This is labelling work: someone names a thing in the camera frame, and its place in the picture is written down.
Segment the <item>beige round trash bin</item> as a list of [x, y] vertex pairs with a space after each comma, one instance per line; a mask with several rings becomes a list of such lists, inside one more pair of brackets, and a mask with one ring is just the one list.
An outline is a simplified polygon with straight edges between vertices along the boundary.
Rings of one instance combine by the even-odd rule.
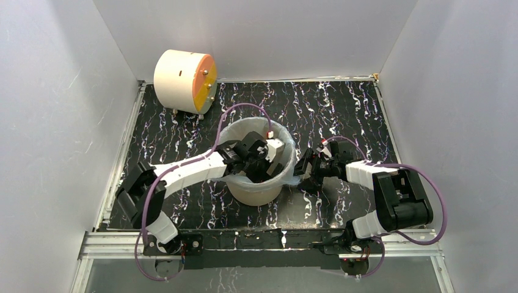
[[[246, 134], [252, 131], [266, 134], [268, 130], [267, 118], [243, 118], [222, 129], [218, 144], [231, 140], [242, 140]], [[285, 144], [278, 160], [278, 163], [283, 165], [283, 170], [277, 176], [262, 183], [253, 183], [244, 173], [228, 175], [219, 179], [219, 181], [226, 183], [230, 193], [240, 203], [249, 206], [263, 206], [275, 200], [284, 185], [295, 186], [300, 182], [300, 177], [294, 175], [297, 162], [294, 139], [287, 128], [275, 121], [272, 122], [272, 130], [274, 131], [274, 138], [280, 139]]]

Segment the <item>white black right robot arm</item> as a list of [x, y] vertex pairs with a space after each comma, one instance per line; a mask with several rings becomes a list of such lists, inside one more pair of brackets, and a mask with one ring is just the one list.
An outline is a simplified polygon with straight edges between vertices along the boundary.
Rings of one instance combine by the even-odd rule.
[[429, 224], [434, 218], [416, 171], [406, 167], [378, 167], [361, 160], [344, 141], [322, 142], [315, 150], [306, 149], [295, 165], [294, 175], [302, 178], [299, 186], [307, 192], [322, 188], [325, 178], [338, 178], [374, 193], [374, 211], [348, 220], [342, 234], [323, 238], [311, 245], [322, 251], [335, 247], [358, 253], [367, 248], [376, 236]]

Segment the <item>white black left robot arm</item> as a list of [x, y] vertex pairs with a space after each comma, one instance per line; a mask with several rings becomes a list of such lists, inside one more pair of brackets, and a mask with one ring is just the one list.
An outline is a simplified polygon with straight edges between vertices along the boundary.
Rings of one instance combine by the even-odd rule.
[[145, 242], [152, 235], [161, 249], [175, 254], [183, 239], [176, 224], [162, 211], [166, 197], [202, 181], [236, 174], [254, 184], [273, 179], [282, 170], [279, 160], [284, 148], [273, 133], [263, 137], [252, 131], [241, 140], [223, 142], [191, 159], [162, 165], [141, 162], [121, 183], [116, 202]]

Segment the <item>translucent blue plastic trash bag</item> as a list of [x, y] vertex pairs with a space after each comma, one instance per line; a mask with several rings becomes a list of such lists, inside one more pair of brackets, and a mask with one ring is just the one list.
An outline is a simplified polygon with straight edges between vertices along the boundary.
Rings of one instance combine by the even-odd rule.
[[228, 175], [219, 178], [219, 181], [227, 185], [234, 184], [247, 192], [259, 192], [270, 190], [283, 185], [296, 186], [300, 182], [300, 177], [294, 176], [294, 166], [297, 163], [296, 144], [286, 127], [276, 121], [268, 122], [264, 117], [248, 117], [236, 120], [224, 127], [219, 136], [219, 143], [229, 140], [241, 140], [251, 131], [266, 134], [269, 127], [274, 131], [274, 137], [285, 143], [284, 151], [276, 162], [283, 165], [283, 170], [275, 177], [263, 183], [253, 183], [243, 173]]

